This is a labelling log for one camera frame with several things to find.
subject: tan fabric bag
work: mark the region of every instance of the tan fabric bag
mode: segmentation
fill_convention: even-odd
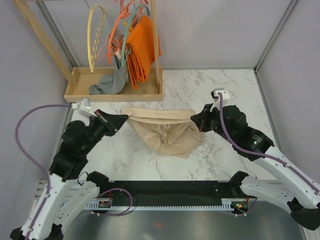
[[[157,153],[187,158],[204,141],[204,134],[190,120],[193,110],[152,110],[135,107],[121,109],[129,115],[127,123]]]

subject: cable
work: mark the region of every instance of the cable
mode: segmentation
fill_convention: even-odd
[[[249,203],[249,199],[250,199],[250,197],[249,197],[249,195],[247,195],[247,196],[246,196],[246,200],[245,200],[245,203],[244,203],[244,204],[248,204],[248,203]]]
[[[84,0],[85,4],[88,6],[88,9],[90,9],[89,4],[87,3],[87,0]]]
[[[83,171],[83,172],[79,175],[79,177],[78,177],[78,179],[77,179],[76,181],[78,182],[78,184],[79,184],[81,187],[84,185],[84,183],[81,184],[81,183],[79,182],[79,178],[80,178],[83,174],[86,174],[87,176],[89,176],[89,173],[86,172],[86,171]]]
[[[252,207],[251,207],[250,209],[249,209],[249,207],[248,207],[248,211],[246,211],[246,212],[241,211],[241,210],[239,209],[241,212],[244,212],[244,213],[234,214],[234,213],[225,212],[225,211],[223,211],[222,213],[228,214],[228,215],[233,215],[233,216],[236,216],[236,217],[246,216],[247,214],[251,213],[251,212],[255,209],[255,207],[256,207],[256,205],[257,205],[257,201],[258,201],[258,198],[256,197],[255,200],[254,200],[254,203],[253,203]]]
[[[247,196],[247,198],[246,198],[246,201],[245,201],[245,203],[244,204],[246,204],[247,205],[247,211],[243,211],[243,210],[241,210],[240,208],[239,208],[239,206],[237,207],[237,209],[240,211],[240,212],[243,212],[243,213],[248,213],[248,210],[250,209],[250,202],[249,202],[249,196]]]
[[[40,163],[38,163],[25,149],[24,147],[22,146],[21,142],[20,142],[20,138],[19,138],[19,129],[20,129],[20,126],[22,124],[22,122],[25,120],[25,118],[27,116],[29,116],[30,114],[32,114],[33,112],[39,110],[39,109],[45,109],[45,108],[55,108],[55,107],[61,107],[61,108],[70,108],[71,106],[70,105],[64,105],[64,104],[50,104],[50,105],[43,105],[43,106],[38,106],[34,109],[31,109],[30,111],[28,111],[26,114],[24,114],[20,120],[18,121],[18,123],[16,124],[16,127],[15,127],[15,131],[14,131],[14,139],[15,139],[15,142],[18,146],[18,148],[20,149],[20,151],[38,168],[40,169],[40,171],[44,174],[46,180],[47,180],[47,188],[46,188],[46,195],[48,196],[50,194],[50,189],[51,189],[51,182],[50,182],[50,177],[49,177],[49,174],[48,174],[48,171],[45,170],[45,168],[43,166],[41,166]],[[40,204],[40,207],[39,209],[36,211],[35,215],[34,215],[34,218],[33,220],[31,221],[31,224],[29,226],[29,231],[28,233],[26,234],[24,240],[28,240],[29,239],[29,236],[30,236],[30,233],[31,233],[31,229],[34,227],[35,225],[35,222],[37,221],[37,218],[41,212],[41,210],[43,209],[45,203],[47,201],[47,197],[44,197],[44,199],[42,200],[41,204]]]
[[[298,172],[295,168],[293,168],[292,166],[288,166],[287,163],[285,161],[282,161],[280,160],[279,158],[277,157],[274,157],[274,156],[271,156],[271,155],[268,155],[268,154],[264,154],[264,153],[261,153],[261,152],[255,152],[255,151],[248,151],[248,150],[245,150],[243,149],[242,147],[238,146],[233,140],[232,138],[230,137],[228,131],[227,131],[227,128],[226,128],[226,125],[225,125],[225,122],[224,122],[224,114],[223,114],[223,96],[222,94],[219,92],[218,95],[220,96],[220,122],[221,122],[221,126],[222,126],[222,129],[223,129],[223,132],[226,136],[226,138],[229,140],[229,142],[238,150],[240,150],[241,152],[243,153],[246,153],[246,154],[251,154],[251,155],[256,155],[256,156],[259,156],[259,157],[262,157],[262,158],[269,158],[269,159],[272,159],[272,160],[275,160],[276,162],[286,166],[288,169],[290,169],[292,172],[294,172],[296,175],[298,175],[312,190],[314,190],[316,192],[316,194],[319,194],[320,191],[319,189],[317,189],[311,182],[309,182],[300,172]]]
[[[103,196],[103,195],[105,195],[107,193],[110,193],[110,192],[113,192],[113,191],[117,191],[117,190],[118,191],[123,191],[126,194],[128,194],[128,196],[130,198],[130,204],[129,204],[128,208],[126,210],[122,211],[122,212],[119,212],[119,213],[100,213],[100,214],[107,215],[107,216],[122,216],[122,215],[124,215],[125,213],[127,213],[130,210],[130,208],[132,207],[132,204],[133,204],[133,198],[132,198],[130,192],[128,192],[127,190],[125,190],[123,188],[120,188],[120,187],[111,188],[108,191],[105,191],[105,192],[99,194],[96,197],[99,198],[99,197],[101,197],[101,196]]]
[[[110,191],[110,194],[109,194],[109,201],[108,201],[108,203],[109,202],[112,202],[112,191]]]

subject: wooden shelf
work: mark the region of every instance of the wooden shelf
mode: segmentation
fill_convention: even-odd
[[[79,102],[82,98],[88,98],[92,102],[161,102],[163,100],[163,79],[162,67],[160,69],[159,87],[157,87],[156,68],[150,69],[148,80],[139,84],[137,90],[133,90],[130,83],[126,83],[118,94],[110,95],[90,95],[89,88],[92,84],[97,84],[102,75],[113,74],[114,67],[95,67],[94,72],[90,72],[89,67],[75,67],[72,75],[77,83],[76,88],[72,88],[69,83],[64,98],[69,103]]]

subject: wooden post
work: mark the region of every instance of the wooden post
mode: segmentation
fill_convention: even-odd
[[[160,85],[160,66],[159,66],[159,45],[158,45],[158,26],[157,26],[156,0],[151,0],[151,13],[152,13],[152,22],[153,22],[155,77],[156,77],[156,84],[159,87],[159,85]]]
[[[13,0],[24,18],[27,20],[35,34],[38,36],[46,50],[50,53],[51,57],[54,59],[58,67],[61,69],[62,73],[64,74],[65,78],[71,83],[73,88],[77,87],[77,80],[74,78],[72,73],[70,72],[65,60],[58,52],[56,46],[51,41],[50,37],[48,36],[46,30],[41,25],[39,20],[37,19],[35,13],[30,9],[26,0]]]

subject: orange towel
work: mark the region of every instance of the orange towel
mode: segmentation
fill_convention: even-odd
[[[148,80],[152,63],[155,61],[153,23],[147,16],[142,16],[129,35],[125,48],[131,53],[127,58],[128,72],[132,88],[138,88],[138,81],[144,83]],[[160,39],[158,37],[159,56],[161,56]]]

